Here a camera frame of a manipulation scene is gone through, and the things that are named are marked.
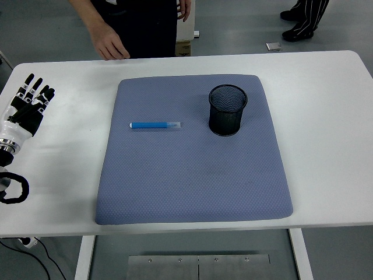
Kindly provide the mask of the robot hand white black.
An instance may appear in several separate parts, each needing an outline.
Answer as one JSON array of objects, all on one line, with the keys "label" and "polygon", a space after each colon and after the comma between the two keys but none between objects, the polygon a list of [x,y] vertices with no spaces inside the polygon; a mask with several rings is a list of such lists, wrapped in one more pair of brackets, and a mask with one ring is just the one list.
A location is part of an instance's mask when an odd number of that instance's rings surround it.
[{"label": "robot hand white black", "polygon": [[48,85],[40,89],[43,79],[34,77],[31,73],[26,78],[1,115],[1,138],[19,146],[36,134],[55,96],[55,90]]}]

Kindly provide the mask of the person's right hand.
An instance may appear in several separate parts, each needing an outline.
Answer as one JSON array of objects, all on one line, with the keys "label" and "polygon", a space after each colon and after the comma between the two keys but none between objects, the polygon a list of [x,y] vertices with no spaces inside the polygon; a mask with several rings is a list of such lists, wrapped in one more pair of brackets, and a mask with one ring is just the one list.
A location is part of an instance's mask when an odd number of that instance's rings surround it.
[{"label": "person's right hand", "polygon": [[87,27],[93,46],[104,60],[124,60],[130,58],[119,35],[105,22],[94,23]]}]

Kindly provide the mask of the person's left hand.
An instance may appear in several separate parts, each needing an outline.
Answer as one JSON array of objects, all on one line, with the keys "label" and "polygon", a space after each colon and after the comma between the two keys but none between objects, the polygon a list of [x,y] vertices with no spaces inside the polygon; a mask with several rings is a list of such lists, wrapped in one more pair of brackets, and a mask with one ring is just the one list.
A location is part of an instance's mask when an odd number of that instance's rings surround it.
[{"label": "person's left hand", "polygon": [[186,22],[191,12],[192,1],[191,0],[178,0],[177,1],[177,14],[178,20]]}]

